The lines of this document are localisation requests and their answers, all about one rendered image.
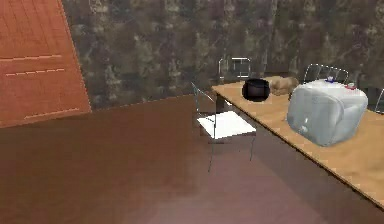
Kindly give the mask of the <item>brown bread loaf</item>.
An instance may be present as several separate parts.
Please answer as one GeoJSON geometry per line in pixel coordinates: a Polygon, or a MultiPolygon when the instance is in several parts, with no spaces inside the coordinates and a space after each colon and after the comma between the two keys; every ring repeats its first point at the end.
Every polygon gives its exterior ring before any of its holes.
{"type": "Polygon", "coordinates": [[[275,96],[290,94],[298,85],[295,77],[272,76],[269,80],[270,91],[275,96]]]}

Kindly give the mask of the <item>silver toaster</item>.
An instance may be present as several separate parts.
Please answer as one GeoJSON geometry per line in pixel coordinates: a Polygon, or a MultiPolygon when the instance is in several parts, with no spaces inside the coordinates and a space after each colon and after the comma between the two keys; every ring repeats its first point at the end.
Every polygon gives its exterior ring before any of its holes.
{"type": "Polygon", "coordinates": [[[368,97],[358,88],[320,79],[293,90],[286,120],[312,143],[329,147],[355,135],[367,105],[368,97]]]}

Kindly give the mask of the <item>light wooden table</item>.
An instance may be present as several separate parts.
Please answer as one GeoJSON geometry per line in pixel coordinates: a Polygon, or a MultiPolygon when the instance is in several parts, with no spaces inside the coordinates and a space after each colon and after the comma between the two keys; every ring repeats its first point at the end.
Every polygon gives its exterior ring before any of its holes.
{"type": "Polygon", "coordinates": [[[242,97],[242,86],[242,82],[236,82],[216,85],[212,90],[384,209],[384,115],[366,111],[354,137],[321,147],[288,126],[286,95],[271,95],[264,102],[250,102],[242,97]]]}

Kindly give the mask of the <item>orange wooden room door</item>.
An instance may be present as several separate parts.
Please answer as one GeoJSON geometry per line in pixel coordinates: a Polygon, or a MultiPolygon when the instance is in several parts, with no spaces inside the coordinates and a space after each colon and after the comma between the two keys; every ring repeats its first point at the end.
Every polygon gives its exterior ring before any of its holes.
{"type": "Polygon", "coordinates": [[[0,0],[0,128],[91,111],[61,0],[0,0]]]}

